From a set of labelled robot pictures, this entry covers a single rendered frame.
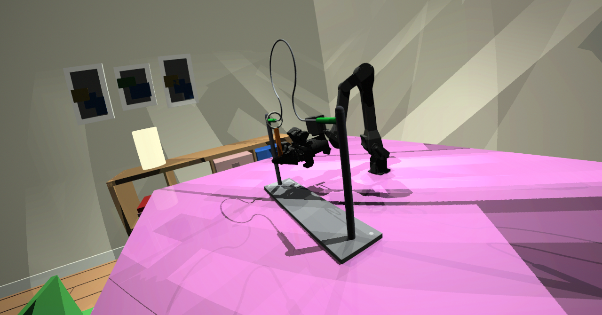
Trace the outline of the orange handle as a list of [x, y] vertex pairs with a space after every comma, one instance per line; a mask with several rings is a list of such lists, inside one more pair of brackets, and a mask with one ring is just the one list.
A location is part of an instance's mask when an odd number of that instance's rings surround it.
[[[269, 116], [271, 114], [279, 114], [279, 113], [277, 113], [276, 111], [272, 112], [272, 113], [269, 113], [268, 116], [267, 116], [267, 119], [266, 119], [267, 125], [269, 125], [268, 119], [269, 119]], [[279, 114], [279, 116], [280, 116], [280, 114]], [[281, 118], [281, 120], [280, 120], [280, 125], [282, 125], [282, 122], [283, 122], [283, 118]], [[272, 127], [272, 126], [269, 125], [269, 127], [272, 128], [272, 129], [274, 129], [275, 139], [276, 139], [276, 142], [277, 142], [277, 152], [278, 152], [279, 156], [282, 156], [283, 155], [283, 151], [282, 151], [282, 146], [281, 146], [281, 143], [280, 143], [280, 135], [279, 135], [279, 127], [280, 127], [280, 125], [278, 125], [277, 127]]]

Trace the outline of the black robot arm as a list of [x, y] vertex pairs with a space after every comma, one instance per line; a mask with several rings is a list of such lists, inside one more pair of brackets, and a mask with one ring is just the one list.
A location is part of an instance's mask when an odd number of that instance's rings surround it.
[[[382, 175], [391, 169], [387, 166], [387, 158], [390, 152], [387, 151], [382, 144], [382, 138], [379, 135], [376, 125], [375, 106], [373, 101], [373, 84], [374, 84], [374, 67], [369, 63], [363, 63], [356, 67], [353, 74], [344, 82], [341, 82], [338, 87], [337, 106], [344, 108], [345, 120], [348, 114], [349, 94], [352, 88], [357, 86], [361, 95], [361, 104], [363, 108], [364, 120], [364, 135], [360, 135], [361, 145], [370, 155], [370, 170], [368, 172]], [[301, 131], [299, 128], [291, 128], [287, 135], [292, 139], [293, 143], [300, 144], [299, 147], [306, 147], [310, 140], [307, 140], [309, 134], [315, 136], [313, 138], [317, 153], [322, 152], [329, 155], [331, 148], [329, 142], [334, 148], [339, 149], [337, 124], [333, 124], [331, 130], [325, 127], [325, 124], [318, 124], [316, 121], [305, 121], [307, 131]], [[317, 136], [319, 135], [319, 136]]]

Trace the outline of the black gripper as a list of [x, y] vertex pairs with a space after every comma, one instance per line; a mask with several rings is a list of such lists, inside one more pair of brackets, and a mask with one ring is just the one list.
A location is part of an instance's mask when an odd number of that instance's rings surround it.
[[298, 162], [305, 161], [303, 167], [310, 168], [314, 164], [313, 157], [317, 153], [317, 146], [313, 139], [309, 139], [309, 144], [306, 147], [299, 147], [299, 144], [282, 142], [282, 156], [276, 156], [271, 160], [273, 164], [298, 165]]

